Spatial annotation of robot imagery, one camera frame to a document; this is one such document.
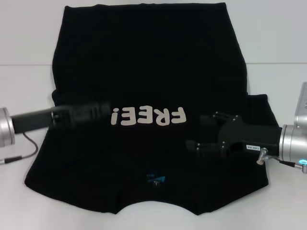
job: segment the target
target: white surface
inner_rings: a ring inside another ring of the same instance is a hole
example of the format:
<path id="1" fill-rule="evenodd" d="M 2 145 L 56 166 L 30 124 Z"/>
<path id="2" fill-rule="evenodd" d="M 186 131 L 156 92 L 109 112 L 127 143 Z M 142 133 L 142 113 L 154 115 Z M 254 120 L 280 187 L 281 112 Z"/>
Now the white surface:
<path id="1" fill-rule="evenodd" d="M 2 0 L 0 65 L 33 66 L 0 66 L 0 107 L 14 115 L 53 105 L 51 66 L 38 65 L 52 61 L 65 5 L 136 2 Z M 232 0 L 228 10 L 246 62 L 307 62 L 305 1 Z M 280 125 L 293 123 L 307 65 L 248 65 L 248 81 L 251 94 L 268 94 Z M 45 132 L 29 136 L 40 145 Z M 33 146 L 18 135 L 16 145 L 0 149 L 0 158 L 31 151 Z M 306 220 L 307 176 L 275 161 L 268 162 L 269 186 L 195 216 L 158 202 L 138 203 L 113 215 L 52 200 L 24 185 L 33 160 L 0 166 L 0 230 L 298 230 Z"/>

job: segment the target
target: t-shirt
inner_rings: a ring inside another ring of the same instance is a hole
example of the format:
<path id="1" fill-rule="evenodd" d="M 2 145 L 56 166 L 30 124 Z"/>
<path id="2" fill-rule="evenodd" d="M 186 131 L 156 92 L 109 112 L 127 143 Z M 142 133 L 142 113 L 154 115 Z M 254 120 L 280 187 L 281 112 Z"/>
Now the t-shirt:
<path id="1" fill-rule="evenodd" d="M 55 105 L 108 101 L 112 115 L 50 129 L 25 180 L 34 191 L 99 212 L 151 200 L 199 215 L 268 184 L 257 155 L 186 146 L 217 141 L 200 126 L 216 111 L 277 125 L 266 95 L 247 94 L 224 3 L 65 7 L 53 75 Z"/>

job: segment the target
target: cable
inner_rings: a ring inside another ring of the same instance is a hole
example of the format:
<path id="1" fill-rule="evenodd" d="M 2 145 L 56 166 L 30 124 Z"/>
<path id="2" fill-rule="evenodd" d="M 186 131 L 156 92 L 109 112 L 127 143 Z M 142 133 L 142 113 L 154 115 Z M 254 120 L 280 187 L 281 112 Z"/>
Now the cable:
<path id="1" fill-rule="evenodd" d="M 32 157 L 34 156 L 35 154 L 37 154 L 38 152 L 38 145 L 31 139 L 29 138 L 25 133 L 23 133 L 23 136 L 28 140 L 30 141 L 32 144 L 34 144 L 35 146 L 35 151 L 29 155 L 26 155 L 26 156 L 17 156 L 17 157 L 9 157 L 9 158 L 5 158 L 5 159 L 1 159 L 0 160 L 0 165 L 2 164 L 8 164 L 8 163 L 11 163 L 11 162 L 14 162 L 14 161 L 19 161 L 19 160 L 22 160 L 22 159 L 26 159 L 26 158 L 29 158 L 29 157 Z"/>

